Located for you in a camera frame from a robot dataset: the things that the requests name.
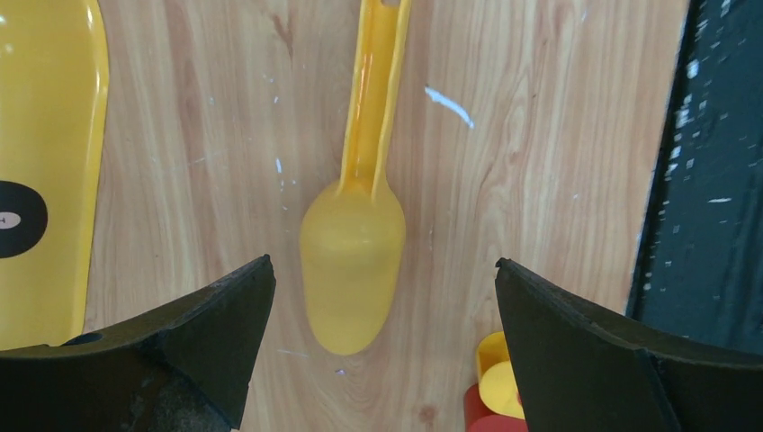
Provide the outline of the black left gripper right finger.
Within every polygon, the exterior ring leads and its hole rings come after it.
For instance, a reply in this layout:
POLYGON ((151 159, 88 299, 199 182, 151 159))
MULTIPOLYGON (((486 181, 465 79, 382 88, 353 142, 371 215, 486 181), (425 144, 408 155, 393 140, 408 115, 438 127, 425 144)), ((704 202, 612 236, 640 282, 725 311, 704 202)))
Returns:
POLYGON ((759 431, 762 358, 650 328, 511 259, 495 290, 532 431, 759 431))

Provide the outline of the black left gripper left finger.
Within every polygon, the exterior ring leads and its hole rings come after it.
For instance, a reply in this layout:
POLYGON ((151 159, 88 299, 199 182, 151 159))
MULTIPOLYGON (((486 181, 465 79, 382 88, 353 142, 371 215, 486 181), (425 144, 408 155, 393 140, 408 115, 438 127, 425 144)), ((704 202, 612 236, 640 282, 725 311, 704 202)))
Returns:
POLYGON ((2 430, 240 428, 275 287, 265 255, 63 345, 5 350, 2 430))

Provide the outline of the yellow plastic scoop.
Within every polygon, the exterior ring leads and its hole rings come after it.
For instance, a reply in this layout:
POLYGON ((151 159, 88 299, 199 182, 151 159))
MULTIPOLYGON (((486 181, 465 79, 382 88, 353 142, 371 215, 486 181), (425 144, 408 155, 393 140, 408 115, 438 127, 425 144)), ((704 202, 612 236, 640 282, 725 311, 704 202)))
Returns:
POLYGON ((339 178, 306 211, 301 274, 310 329, 330 353, 366 349, 390 313, 406 221, 386 173, 411 3, 363 1, 339 178))

